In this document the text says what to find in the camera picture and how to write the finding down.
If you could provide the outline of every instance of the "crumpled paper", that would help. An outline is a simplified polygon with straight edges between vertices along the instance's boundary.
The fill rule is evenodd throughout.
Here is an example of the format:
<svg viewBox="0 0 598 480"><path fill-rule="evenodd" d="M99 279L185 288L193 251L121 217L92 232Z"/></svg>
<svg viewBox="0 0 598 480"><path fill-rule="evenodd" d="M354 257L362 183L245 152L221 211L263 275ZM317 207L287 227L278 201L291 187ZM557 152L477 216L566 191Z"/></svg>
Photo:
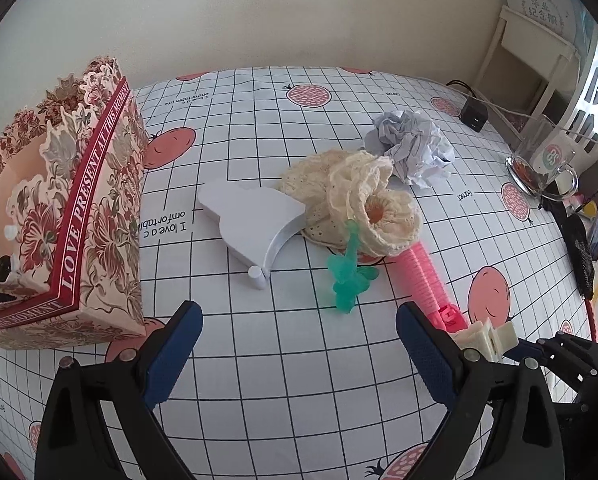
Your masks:
<svg viewBox="0 0 598 480"><path fill-rule="evenodd" d="M454 148L421 111L381 114L364 144L373 155L389 156L394 165L392 174L406 184L432 187L435 181L450 177L445 168L454 162Z"/></svg>

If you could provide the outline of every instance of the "white plastic piece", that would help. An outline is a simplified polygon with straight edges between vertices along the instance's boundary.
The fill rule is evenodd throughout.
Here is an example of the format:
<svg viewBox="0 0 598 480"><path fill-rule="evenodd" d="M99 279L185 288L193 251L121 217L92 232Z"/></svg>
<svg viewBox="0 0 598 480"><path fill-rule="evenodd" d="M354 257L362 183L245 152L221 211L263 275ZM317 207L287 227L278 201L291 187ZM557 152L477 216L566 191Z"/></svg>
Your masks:
<svg viewBox="0 0 598 480"><path fill-rule="evenodd" d="M253 265L248 269L248 277L252 281L252 285L256 286L256 288L263 290L268 286L266 276L258 265Z"/></svg>
<svg viewBox="0 0 598 480"><path fill-rule="evenodd" d="M243 189L215 180L201 187L198 200L219 223L221 238L237 260L248 266L256 288L265 287L279 249L305 227L305 206L270 187ZM252 267L259 267L263 276L256 269L252 276Z"/></svg>
<svg viewBox="0 0 598 480"><path fill-rule="evenodd" d="M450 334L450 337L462 350L474 348L493 363L501 361L505 352L519 344L511 321L503 323L499 328L494 328L490 319L485 323L476 321L467 329Z"/></svg>
<svg viewBox="0 0 598 480"><path fill-rule="evenodd" d="M6 225L3 228L3 234L6 237L6 240L12 241L16 238L16 234L18 233L18 227L15 225Z"/></svg>

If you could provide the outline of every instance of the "beige knitted fabric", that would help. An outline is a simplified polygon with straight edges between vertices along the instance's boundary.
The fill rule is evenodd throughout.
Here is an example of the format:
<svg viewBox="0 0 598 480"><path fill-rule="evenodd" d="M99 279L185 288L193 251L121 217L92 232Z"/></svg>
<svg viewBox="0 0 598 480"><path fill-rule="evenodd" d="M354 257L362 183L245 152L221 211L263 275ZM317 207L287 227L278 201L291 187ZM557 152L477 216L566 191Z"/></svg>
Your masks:
<svg viewBox="0 0 598 480"><path fill-rule="evenodd" d="M305 237L344 250L345 222L352 219L362 253L395 256L416 242L422 222L408 192L386 189L391 174L386 156L331 150L295 164L278 189L306 205Z"/></svg>
<svg viewBox="0 0 598 480"><path fill-rule="evenodd" d="M329 150L300 160L281 176L278 190L306 206L303 235L317 244L346 248L346 240L330 218L326 201L330 170L354 152Z"/></svg>

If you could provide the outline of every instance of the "pomegranate print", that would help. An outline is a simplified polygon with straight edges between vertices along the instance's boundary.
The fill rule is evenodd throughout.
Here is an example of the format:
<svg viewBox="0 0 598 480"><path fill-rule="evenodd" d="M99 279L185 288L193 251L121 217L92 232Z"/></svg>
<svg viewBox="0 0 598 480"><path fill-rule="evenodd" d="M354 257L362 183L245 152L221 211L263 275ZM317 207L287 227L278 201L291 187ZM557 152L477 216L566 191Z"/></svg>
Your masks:
<svg viewBox="0 0 598 480"><path fill-rule="evenodd" d="M285 96L294 104L308 108L318 108L330 102L332 94L327 88L317 85L286 86Z"/></svg>
<svg viewBox="0 0 598 480"><path fill-rule="evenodd" d="M30 446L32 446L32 450L36 453L36 446L39 443L39 434L41 433L41 423L38 420L35 420L30 424L28 428L28 437L30 438Z"/></svg>
<svg viewBox="0 0 598 480"><path fill-rule="evenodd" d="M501 187L501 198L506 209L514 218L521 222L525 222L530 218L530 205L525 196L521 194L514 184L510 182L503 184Z"/></svg>
<svg viewBox="0 0 598 480"><path fill-rule="evenodd" d="M433 97L430 99L430 103L434 108L443 112L444 114L448 114L450 117L459 117L461 111L457 108L457 106L452 102L448 101L448 99L444 99L442 97Z"/></svg>
<svg viewBox="0 0 598 480"><path fill-rule="evenodd" d="M377 475L379 480L403 480L423 454L427 445L428 443L424 442L405 450L390 462L385 469L381 467L381 459L379 459L376 466L369 465L367 467L368 471L365 476Z"/></svg>
<svg viewBox="0 0 598 480"><path fill-rule="evenodd" d="M205 74L207 74L207 72L197 72L196 74L178 75L178 76L176 76L176 78L179 81L192 81L192 79L196 79Z"/></svg>
<svg viewBox="0 0 598 480"><path fill-rule="evenodd" d="M372 70L363 70L362 68L351 68L349 66L342 66L341 70L345 70L351 74L371 74Z"/></svg>
<svg viewBox="0 0 598 480"><path fill-rule="evenodd" d="M572 325L567 319L563 320L563 323L561 323L561 327L559 328L559 330L569 335L574 335L575 333L574 329L572 328Z"/></svg>

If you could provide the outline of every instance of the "black cable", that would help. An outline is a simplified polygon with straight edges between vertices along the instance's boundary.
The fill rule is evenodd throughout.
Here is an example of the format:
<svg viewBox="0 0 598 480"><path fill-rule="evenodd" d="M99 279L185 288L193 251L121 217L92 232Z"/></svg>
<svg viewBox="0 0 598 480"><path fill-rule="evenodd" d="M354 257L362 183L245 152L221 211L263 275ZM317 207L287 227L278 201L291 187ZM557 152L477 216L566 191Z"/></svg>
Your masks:
<svg viewBox="0 0 598 480"><path fill-rule="evenodd" d="M464 83L460 79L453 79L452 81L447 82L445 85L446 86L450 86L450 85L463 86L464 88L468 89L468 91L472 94L472 97L476 97L476 94L474 93L474 90L472 90L472 88L470 88L470 85L468 85L467 83Z"/></svg>

